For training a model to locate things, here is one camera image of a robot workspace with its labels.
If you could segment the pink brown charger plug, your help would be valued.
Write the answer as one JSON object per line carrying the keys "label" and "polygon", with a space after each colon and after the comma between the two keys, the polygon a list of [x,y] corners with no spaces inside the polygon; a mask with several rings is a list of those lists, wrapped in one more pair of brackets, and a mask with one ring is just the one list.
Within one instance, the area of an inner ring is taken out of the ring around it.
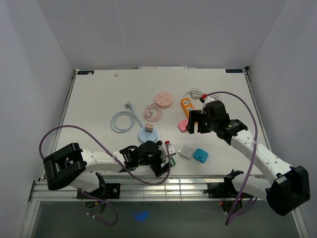
{"label": "pink brown charger plug", "polygon": [[153,130],[154,130],[154,126],[152,123],[146,123],[144,128],[145,128],[145,131],[147,131],[147,132],[153,132]]}

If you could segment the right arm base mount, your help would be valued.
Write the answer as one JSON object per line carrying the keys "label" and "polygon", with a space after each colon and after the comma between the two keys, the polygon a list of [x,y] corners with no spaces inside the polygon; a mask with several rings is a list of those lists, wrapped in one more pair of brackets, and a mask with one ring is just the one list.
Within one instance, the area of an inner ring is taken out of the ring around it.
{"label": "right arm base mount", "polygon": [[207,183],[207,189],[203,193],[208,194],[209,198],[236,198],[239,189],[234,188],[232,181],[236,180],[236,177],[244,180],[243,174],[243,171],[232,170],[224,177],[223,182]]}

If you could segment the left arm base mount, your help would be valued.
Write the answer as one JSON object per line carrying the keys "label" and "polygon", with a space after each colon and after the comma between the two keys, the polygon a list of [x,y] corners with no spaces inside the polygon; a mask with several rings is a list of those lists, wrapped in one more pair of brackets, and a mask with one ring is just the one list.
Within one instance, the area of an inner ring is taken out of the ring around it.
{"label": "left arm base mount", "polygon": [[81,188],[84,192],[92,197],[99,199],[118,199],[120,197],[119,183],[106,183],[104,181],[94,185],[86,185]]}

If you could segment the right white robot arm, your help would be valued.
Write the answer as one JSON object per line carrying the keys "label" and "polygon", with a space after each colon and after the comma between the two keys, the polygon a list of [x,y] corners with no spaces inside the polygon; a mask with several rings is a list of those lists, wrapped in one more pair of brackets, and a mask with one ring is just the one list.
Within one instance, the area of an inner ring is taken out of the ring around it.
{"label": "right white robot arm", "polygon": [[208,102],[201,110],[190,111],[186,129],[190,134],[215,132],[265,176],[260,179],[232,170],[222,183],[208,189],[208,193],[235,197],[243,189],[246,194],[266,201],[281,216],[310,199],[308,171],[302,166],[290,165],[257,143],[246,125],[238,119],[230,119],[221,101]]}

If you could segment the green charger plug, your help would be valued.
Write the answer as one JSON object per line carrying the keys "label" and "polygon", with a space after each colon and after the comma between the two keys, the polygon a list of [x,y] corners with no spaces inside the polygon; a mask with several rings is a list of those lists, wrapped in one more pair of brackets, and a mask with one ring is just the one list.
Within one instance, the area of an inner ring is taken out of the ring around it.
{"label": "green charger plug", "polygon": [[176,165],[176,161],[174,160],[173,157],[170,158],[170,163],[171,163],[172,167],[174,167]]}

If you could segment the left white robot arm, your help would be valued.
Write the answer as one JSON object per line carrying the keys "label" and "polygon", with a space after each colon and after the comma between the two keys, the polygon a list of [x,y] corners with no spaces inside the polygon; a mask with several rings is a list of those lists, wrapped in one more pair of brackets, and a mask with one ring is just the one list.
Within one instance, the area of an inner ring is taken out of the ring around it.
{"label": "left white robot arm", "polygon": [[161,141],[128,146],[111,155],[81,149],[78,143],[71,143],[46,156],[43,164],[49,190],[72,186],[94,198],[105,198],[109,192],[101,172],[125,173],[149,166],[160,177],[173,166],[175,154],[172,144]]}

